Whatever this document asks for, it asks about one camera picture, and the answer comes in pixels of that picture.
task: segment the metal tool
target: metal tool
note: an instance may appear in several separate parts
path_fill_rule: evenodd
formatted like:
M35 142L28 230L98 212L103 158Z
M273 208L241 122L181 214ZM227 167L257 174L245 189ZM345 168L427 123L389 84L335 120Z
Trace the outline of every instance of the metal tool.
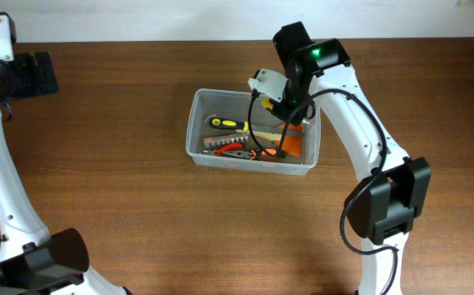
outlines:
M218 148L230 143L242 143L245 144L249 141L249 134L231 134L224 136L217 136L211 138L205 138L203 144L205 148Z
M267 148L267 151L272 155L277 154L277 150L275 150L274 148ZM249 152L245 152L245 151L221 152L221 156L224 156L224 157L236 157L239 159L250 160L250 161L252 160L260 161L262 160L262 157L266 155L267 154L265 152L255 151L255 150L251 150Z
M224 147L221 147L221 148L216 149L214 151L203 151L203 155L219 156L219 154L221 154L221 152L242 150L243 148L244 148L243 143L230 143L230 144L226 144Z
M249 132L248 122L240 122L236 120L228 120L223 118L214 117L209 120L209 124L214 129L222 130L237 130L237 132ZM269 134L283 134L283 129L270 126L252 125L254 133L265 132ZM297 130L288 130L286 133L288 136L304 137L304 132Z

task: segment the white wall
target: white wall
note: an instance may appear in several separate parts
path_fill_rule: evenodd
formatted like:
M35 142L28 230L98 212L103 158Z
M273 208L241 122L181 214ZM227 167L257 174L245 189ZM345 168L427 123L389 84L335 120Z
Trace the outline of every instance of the white wall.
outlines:
M21 42L474 36L474 0L0 0Z

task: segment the brown tabletop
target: brown tabletop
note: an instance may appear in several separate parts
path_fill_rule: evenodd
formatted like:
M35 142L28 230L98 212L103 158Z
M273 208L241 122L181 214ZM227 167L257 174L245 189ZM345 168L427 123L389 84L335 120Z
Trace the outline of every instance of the brown tabletop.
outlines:
M474 294L474 39L343 44L385 127L432 167L403 292ZM361 258L338 230L357 183L327 120L304 177L196 166L185 152L195 91L248 91L258 68L282 70L270 42L16 46L42 50L61 92L12 103L9 150L52 234L77 228L110 281L134 294L357 289Z

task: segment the yellow object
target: yellow object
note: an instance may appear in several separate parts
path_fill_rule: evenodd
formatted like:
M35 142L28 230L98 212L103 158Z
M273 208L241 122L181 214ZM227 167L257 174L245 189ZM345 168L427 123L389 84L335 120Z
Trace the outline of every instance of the yellow object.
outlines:
M262 99L262 107L264 107L266 110L273 110L273 103L270 102L270 98Z
M237 123L235 123L234 121L230 121L230 120L223 120L222 124L225 125L225 126L236 126L237 125Z

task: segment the robotic arm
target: robotic arm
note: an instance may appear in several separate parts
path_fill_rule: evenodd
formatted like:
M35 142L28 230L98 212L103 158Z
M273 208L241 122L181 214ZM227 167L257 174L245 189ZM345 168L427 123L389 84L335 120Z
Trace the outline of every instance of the robotic arm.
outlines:
M58 91L47 52L14 54L15 24L0 13L0 105ZM107 294L130 292L89 265L76 229L50 235L31 206L7 150L0 111L0 294Z
M413 220L421 214L430 167L423 158L412 161L390 136L362 93L338 40L314 43L299 22L283 27L274 44L286 78L261 69L248 82L250 88L256 96L268 97L262 105L272 115L292 124L304 122L312 103L325 112L359 181L341 219L344 242L363 255L358 293L400 295L403 248ZM345 217L362 238L361 250L344 235Z

